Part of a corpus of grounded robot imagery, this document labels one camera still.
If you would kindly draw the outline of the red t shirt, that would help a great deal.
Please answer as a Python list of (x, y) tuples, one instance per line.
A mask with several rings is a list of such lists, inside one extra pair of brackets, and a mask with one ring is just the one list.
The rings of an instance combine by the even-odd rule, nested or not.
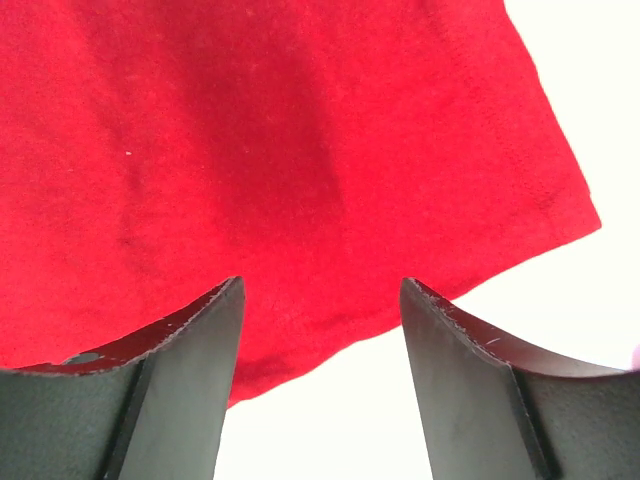
[(501, 1), (5, 1), (1, 363), (247, 288), (231, 399), (601, 225)]

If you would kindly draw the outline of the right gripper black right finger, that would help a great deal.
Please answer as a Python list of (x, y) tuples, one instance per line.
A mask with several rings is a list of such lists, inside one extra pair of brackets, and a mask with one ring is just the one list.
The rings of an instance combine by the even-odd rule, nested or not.
[(528, 343), (411, 278), (400, 309), (434, 478), (639, 479), (637, 372)]

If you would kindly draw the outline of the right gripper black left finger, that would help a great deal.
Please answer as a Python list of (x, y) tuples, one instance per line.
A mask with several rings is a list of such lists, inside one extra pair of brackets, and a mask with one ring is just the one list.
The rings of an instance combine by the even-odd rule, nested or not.
[(3, 370), (2, 478), (212, 478), (244, 307), (234, 277), (62, 364)]

